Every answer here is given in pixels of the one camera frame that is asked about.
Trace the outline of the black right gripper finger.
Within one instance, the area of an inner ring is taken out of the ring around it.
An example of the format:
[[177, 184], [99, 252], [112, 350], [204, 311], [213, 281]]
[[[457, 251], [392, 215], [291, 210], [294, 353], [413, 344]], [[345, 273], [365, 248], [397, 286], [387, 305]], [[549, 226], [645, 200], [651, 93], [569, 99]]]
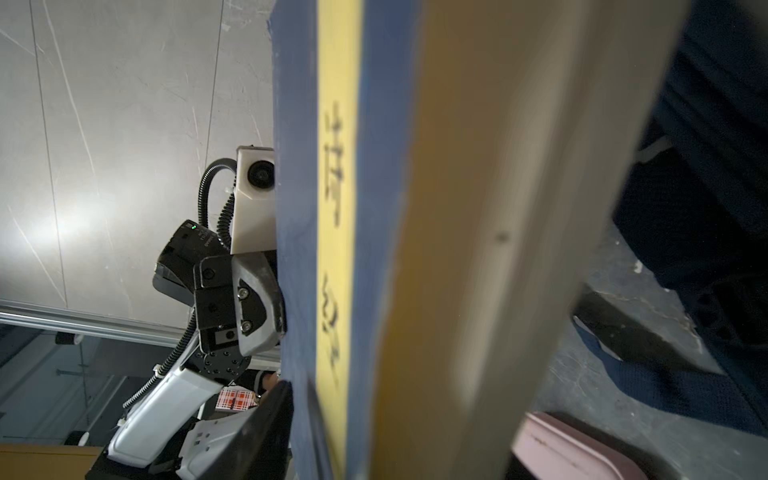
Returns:
[[293, 388], [279, 381], [201, 479], [284, 479], [294, 413]]

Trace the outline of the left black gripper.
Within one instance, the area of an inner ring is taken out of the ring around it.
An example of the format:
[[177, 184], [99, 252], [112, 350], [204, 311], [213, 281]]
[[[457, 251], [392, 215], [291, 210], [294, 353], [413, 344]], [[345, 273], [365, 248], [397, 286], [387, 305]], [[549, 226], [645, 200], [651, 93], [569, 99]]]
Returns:
[[228, 253], [215, 232], [186, 220], [158, 256], [153, 287], [191, 308], [190, 320], [162, 377], [189, 370], [209, 380], [235, 380], [255, 354], [287, 332], [274, 250]]

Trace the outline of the navy blue notebook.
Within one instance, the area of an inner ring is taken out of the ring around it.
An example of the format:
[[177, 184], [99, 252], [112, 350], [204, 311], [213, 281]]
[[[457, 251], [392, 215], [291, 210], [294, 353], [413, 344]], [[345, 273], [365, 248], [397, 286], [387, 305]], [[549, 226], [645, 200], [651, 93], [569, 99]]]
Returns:
[[500, 479], [686, 1], [280, 1], [302, 479]]

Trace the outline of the navy blue student backpack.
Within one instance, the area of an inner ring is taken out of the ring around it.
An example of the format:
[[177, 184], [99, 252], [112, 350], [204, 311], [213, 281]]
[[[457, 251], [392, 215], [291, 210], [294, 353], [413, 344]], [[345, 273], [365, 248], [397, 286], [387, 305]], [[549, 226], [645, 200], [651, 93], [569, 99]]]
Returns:
[[581, 301], [573, 325], [625, 395], [767, 434], [767, 6], [696, 1], [653, 105], [614, 225], [675, 293], [717, 364], [619, 344]]

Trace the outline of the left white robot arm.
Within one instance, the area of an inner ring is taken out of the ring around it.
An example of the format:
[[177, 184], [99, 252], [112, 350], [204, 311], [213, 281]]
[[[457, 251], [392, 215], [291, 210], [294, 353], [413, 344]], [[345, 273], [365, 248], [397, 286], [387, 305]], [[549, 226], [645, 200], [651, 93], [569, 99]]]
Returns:
[[272, 251], [231, 254], [215, 232], [184, 221], [161, 251], [156, 290], [190, 307], [182, 338], [124, 405], [114, 436], [89, 479], [196, 479], [246, 421], [193, 416], [233, 384], [251, 358], [287, 331]]

